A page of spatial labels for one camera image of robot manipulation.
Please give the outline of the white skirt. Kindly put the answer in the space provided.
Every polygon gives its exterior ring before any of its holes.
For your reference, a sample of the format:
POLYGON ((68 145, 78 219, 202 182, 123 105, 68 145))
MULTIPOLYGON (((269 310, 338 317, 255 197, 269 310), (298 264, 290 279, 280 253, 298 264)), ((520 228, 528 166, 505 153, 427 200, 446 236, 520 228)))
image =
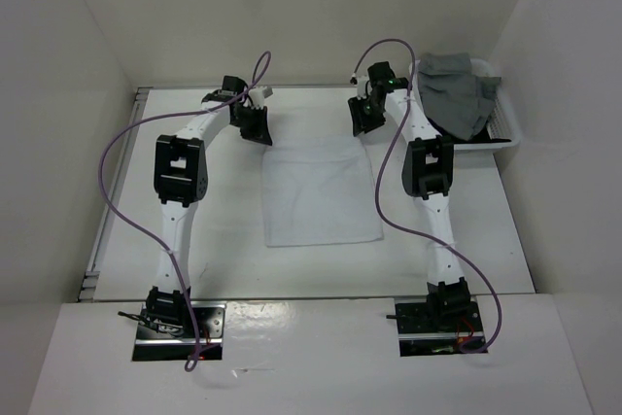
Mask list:
POLYGON ((270 248, 358 244, 384 237, 371 163, 348 136, 285 140, 261 162, 264 242, 270 248))

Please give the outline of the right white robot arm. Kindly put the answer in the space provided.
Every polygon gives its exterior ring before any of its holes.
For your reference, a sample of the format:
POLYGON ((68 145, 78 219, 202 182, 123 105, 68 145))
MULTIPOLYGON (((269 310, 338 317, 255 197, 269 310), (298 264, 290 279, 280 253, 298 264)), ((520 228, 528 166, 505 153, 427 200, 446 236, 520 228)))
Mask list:
POLYGON ((420 316, 431 329, 447 330, 467 314, 471 302, 449 214, 454 144, 425 116, 416 97, 414 79, 398 77, 387 61, 371 65, 364 75, 354 73, 351 84, 357 89, 348 100, 353 134, 378 129, 390 117, 397 124, 390 148, 396 146, 398 138, 406 143, 401 183, 427 219, 430 231, 418 235, 432 242, 426 311, 420 316))

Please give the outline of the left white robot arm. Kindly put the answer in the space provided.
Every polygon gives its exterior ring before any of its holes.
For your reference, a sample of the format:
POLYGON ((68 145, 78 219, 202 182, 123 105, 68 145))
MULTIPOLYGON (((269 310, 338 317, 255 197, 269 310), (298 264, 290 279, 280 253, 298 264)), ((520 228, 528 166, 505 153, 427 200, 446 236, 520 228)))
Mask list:
POLYGON ((249 89, 244 80, 225 76, 222 86, 202 99, 200 115, 156 139, 154 187, 164 246, 143 316, 160 332, 175 337, 193 332, 187 303, 190 238, 198 203, 208 190, 206 149, 230 125, 239 129, 242 139, 270 146, 265 101, 271 95, 270 86, 249 89))

